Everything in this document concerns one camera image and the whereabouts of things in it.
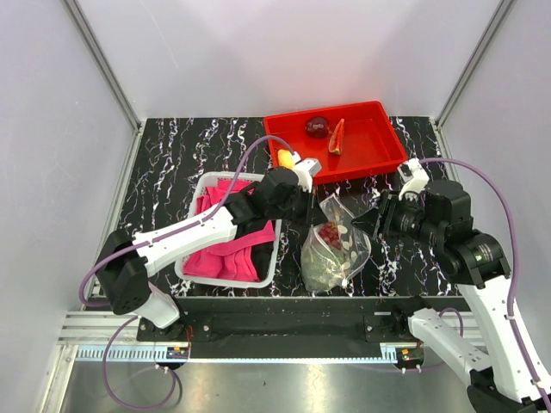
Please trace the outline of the dark red fake apple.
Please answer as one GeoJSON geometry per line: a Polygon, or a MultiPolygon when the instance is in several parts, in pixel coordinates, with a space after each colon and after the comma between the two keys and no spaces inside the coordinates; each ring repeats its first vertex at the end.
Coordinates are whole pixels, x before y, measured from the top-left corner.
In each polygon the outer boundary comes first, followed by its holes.
{"type": "Polygon", "coordinates": [[[306,133],[316,139],[325,138],[329,132],[329,121],[322,116],[316,116],[306,122],[306,133]]]}

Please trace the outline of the red fake food piece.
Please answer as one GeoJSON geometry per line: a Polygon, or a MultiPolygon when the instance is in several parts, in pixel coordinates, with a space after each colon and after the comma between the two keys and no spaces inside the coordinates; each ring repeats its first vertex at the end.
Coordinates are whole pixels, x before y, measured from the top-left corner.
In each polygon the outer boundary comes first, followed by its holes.
{"type": "Polygon", "coordinates": [[[328,151],[333,155],[340,155],[342,151],[342,142],[344,139],[344,123],[345,120],[341,119],[335,126],[328,145],[328,151]]]}

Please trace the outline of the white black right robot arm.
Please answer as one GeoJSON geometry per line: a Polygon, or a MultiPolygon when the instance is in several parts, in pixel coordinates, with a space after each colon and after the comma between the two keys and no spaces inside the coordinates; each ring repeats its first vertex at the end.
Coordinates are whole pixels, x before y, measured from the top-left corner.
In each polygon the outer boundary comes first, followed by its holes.
{"type": "Polygon", "coordinates": [[[420,297],[395,310],[393,335],[428,345],[461,379],[477,412],[548,410],[550,376],[528,342],[519,313],[507,308],[512,274],[502,246],[474,229],[471,198],[460,183],[433,181],[422,191],[423,204],[385,191],[352,224],[371,239],[408,237],[429,245],[467,302],[486,351],[455,332],[420,297]]]}

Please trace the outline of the green fake vegetable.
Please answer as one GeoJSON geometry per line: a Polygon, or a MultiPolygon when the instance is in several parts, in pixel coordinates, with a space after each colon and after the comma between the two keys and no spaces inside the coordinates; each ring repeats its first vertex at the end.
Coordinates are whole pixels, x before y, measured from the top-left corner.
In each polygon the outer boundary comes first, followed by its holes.
{"type": "Polygon", "coordinates": [[[301,277],[309,292],[326,292],[345,280],[345,256],[330,247],[305,247],[301,251],[301,277]]]}

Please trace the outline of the yellow fake fruit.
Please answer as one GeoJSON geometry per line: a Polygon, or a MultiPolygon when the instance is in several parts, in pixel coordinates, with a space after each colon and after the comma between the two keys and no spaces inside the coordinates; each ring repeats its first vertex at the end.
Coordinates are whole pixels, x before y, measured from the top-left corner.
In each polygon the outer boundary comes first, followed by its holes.
{"type": "Polygon", "coordinates": [[[290,170],[296,165],[294,154],[284,149],[280,149],[277,152],[277,162],[279,166],[290,170]]]}

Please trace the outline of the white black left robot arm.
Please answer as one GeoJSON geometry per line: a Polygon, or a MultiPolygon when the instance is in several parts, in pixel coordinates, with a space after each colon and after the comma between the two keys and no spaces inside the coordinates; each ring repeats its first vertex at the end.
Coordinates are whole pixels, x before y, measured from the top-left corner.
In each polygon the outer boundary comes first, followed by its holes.
{"type": "Polygon", "coordinates": [[[150,277],[199,250],[256,234],[275,220],[325,222],[313,198],[313,178],[320,170],[313,158],[292,169],[276,167],[205,212],[174,225],[135,235],[111,232],[96,263],[108,307],[115,315],[146,318],[166,340],[179,339],[186,320],[175,300],[156,288],[150,277]]]}

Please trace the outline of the clear zip top bag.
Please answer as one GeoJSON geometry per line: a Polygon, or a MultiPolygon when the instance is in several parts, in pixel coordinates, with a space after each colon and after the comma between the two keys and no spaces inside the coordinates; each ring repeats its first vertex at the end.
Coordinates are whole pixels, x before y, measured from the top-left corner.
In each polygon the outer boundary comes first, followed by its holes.
{"type": "Polygon", "coordinates": [[[309,228],[300,252],[300,274],[309,292],[345,288],[371,255],[368,236],[352,225],[354,215],[332,194],[320,203],[323,224],[309,228]]]}

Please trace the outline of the purple fake grapes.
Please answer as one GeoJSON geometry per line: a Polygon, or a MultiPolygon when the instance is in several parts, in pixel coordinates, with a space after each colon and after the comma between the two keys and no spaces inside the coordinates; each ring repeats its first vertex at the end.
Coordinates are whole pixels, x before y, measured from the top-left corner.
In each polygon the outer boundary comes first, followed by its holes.
{"type": "Polygon", "coordinates": [[[338,227],[335,222],[327,222],[322,225],[318,230],[318,234],[327,246],[336,250],[342,249],[338,227]]]}

